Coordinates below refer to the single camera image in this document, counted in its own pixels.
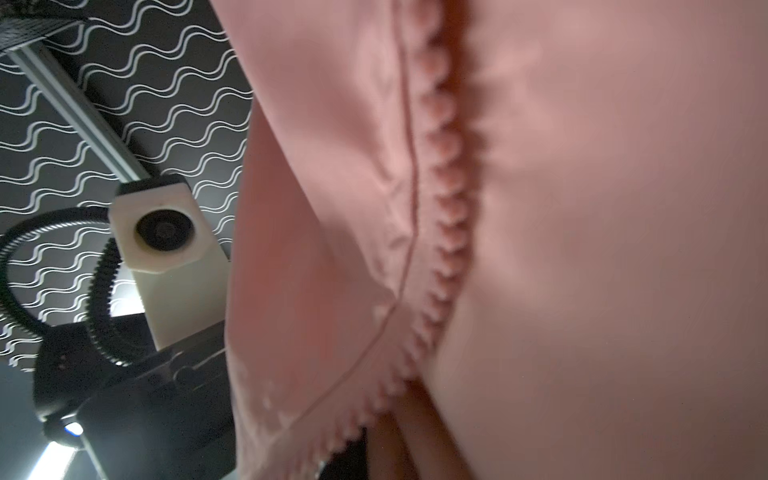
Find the pink zip-up jacket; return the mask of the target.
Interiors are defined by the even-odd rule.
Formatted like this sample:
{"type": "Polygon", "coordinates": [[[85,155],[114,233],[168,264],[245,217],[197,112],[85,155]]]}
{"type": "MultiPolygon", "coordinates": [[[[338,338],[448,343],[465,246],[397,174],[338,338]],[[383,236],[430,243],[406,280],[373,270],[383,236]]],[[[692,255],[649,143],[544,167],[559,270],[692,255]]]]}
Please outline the pink zip-up jacket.
{"type": "Polygon", "coordinates": [[[763,1],[217,1],[242,479],[767,475],[763,1]]]}

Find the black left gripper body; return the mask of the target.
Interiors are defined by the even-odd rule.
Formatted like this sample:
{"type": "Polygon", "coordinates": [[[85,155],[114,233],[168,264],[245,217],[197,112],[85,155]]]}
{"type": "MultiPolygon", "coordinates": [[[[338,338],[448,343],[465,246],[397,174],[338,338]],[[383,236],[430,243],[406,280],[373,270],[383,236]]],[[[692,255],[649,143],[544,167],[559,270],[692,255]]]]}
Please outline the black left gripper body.
{"type": "Polygon", "coordinates": [[[102,479],[223,479],[235,469],[235,431],[216,323],[121,367],[84,323],[53,327],[33,373],[47,440],[85,451],[102,479]]]}

